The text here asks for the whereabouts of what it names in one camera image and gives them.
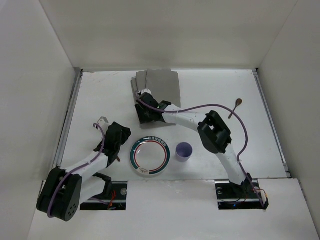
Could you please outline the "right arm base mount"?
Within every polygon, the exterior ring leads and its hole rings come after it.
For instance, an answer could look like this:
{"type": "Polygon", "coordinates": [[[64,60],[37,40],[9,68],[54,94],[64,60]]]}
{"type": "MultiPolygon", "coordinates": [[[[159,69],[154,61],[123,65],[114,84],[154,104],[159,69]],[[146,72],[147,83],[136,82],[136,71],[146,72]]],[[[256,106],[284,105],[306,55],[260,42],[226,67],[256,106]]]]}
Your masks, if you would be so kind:
{"type": "Polygon", "coordinates": [[[269,199],[264,189],[260,188],[257,179],[246,189],[230,183],[228,180],[216,181],[215,191],[219,210],[266,210],[269,199]]]}

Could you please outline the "grey cloth placemat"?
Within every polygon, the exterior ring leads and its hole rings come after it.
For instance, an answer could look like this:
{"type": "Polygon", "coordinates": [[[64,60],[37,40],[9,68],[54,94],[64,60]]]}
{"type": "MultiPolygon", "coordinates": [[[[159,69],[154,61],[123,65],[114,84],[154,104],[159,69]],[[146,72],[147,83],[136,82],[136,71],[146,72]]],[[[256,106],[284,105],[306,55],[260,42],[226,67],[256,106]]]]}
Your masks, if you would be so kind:
{"type": "Polygon", "coordinates": [[[171,69],[139,71],[131,79],[131,88],[134,100],[136,99],[136,92],[149,89],[158,103],[168,101],[177,107],[181,107],[179,74],[171,69]]]}

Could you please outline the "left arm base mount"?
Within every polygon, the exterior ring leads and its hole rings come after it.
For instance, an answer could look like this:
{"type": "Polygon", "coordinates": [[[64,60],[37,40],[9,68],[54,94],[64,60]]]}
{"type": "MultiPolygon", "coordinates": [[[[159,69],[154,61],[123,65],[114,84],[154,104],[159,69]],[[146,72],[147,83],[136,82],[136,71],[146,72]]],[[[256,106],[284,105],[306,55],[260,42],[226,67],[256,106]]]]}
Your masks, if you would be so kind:
{"type": "Polygon", "coordinates": [[[113,181],[108,196],[99,194],[80,205],[81,211],[125,211],[128,182],[113,181]]]}

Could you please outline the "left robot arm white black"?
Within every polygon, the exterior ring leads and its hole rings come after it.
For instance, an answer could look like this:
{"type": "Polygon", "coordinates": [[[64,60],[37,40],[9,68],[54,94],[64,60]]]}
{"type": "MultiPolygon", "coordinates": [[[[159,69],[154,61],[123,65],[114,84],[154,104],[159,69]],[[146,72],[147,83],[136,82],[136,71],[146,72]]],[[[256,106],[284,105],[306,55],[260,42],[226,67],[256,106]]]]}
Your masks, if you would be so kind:
{"type": "Polygon", "coordinates": [[[128,141],[132,132],[116,122],[103,128],[99,123],[93,125],[101,132],[101,142],[92,153],[67,168],[55,167],[44,183],[36,203],[36,209],[49,218],[68,222],[73,218],[81,204],[90,199],[111,206],[117,196],[111,177],[101,173],[118,160],[121,147],[128,141]]]}

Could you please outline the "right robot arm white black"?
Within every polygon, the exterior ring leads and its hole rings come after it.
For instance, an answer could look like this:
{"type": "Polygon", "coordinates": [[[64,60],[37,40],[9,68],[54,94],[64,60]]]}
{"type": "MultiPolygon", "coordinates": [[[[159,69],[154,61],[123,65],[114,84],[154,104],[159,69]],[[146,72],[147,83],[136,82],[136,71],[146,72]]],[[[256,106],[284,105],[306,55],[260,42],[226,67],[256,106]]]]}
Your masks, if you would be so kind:
{"type": "Polygon", "coordinates": [[[238,115],[234,115],[240,122],[245,136],[242,150],[236,154],[232,146],[231,130],[216,111],[203,114],[194,112],[195,109],[206,108],[201,105],[188,109],[181,109],[168,101],[158,103],[148,89],[136,91],[135,108],[141,124],[162,122],[191,129],[199,134],[204,148],[215,154],[224,167],[230,184],[235,191],[246,193],[253,187],[251,175],[245,171],[240,156],[248,146],[248,131],[238,115]]]}

